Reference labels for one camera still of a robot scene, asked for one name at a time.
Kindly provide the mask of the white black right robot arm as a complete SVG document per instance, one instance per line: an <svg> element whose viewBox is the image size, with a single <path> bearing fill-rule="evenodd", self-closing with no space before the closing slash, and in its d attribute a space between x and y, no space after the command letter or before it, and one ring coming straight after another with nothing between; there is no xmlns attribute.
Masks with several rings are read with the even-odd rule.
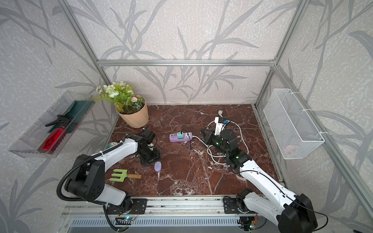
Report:
<svg viewBox="0 0 373 233"><path fill-rule="evenodd" d="M264 198L248 190L237 195L243 212L253 211L278 226L282 233L311 233L318 227L310 199L296 195L269 176L255 160L238 147L233 131L215 134L202 129L203 142L221 152L225 163L236 174L251 182Z"/></svg>

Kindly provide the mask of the teal usb charger plug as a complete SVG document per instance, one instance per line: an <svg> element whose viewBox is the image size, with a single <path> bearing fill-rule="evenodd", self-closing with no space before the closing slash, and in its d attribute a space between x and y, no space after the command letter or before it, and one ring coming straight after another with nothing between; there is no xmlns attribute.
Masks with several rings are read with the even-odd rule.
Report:
<svg viewBox="0 0 373 233"><path fill-rule="evenodd" d="M184 133L183 132L178 132L177 133L177 138L178 139L183 139L184 138Z"/></svg>

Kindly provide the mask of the purple power strip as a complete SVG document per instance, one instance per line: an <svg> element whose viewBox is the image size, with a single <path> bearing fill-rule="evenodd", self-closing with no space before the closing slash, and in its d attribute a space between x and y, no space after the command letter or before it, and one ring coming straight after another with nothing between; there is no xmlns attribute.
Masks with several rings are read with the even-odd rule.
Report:
<svg viewBox="0 0 373 233"><path fill-rule="evenodd" d="M191 141L192 140L192 132L187 132L187 133L181 133L177 132L174 134L169 135L169 140L171 143L174 142L186 142L186 141Z"/></svg>

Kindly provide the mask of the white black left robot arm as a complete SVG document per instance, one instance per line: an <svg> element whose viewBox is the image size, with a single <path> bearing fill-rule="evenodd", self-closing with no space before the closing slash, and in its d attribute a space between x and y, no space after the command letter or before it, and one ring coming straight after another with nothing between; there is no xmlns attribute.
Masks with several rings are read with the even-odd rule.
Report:
<svg viewBox="0 0 373 233"><path fill-rule="evenodd" d="M160 161L160 153L153 144L154 138L154 132L143 130L139 134L126 136L118 144L96 154L78 156L72 169L59 182L57 196L68 202L87 201L130 208L131 195L106 184L105 173L133 154L139 156L143 166Z"/></svg>

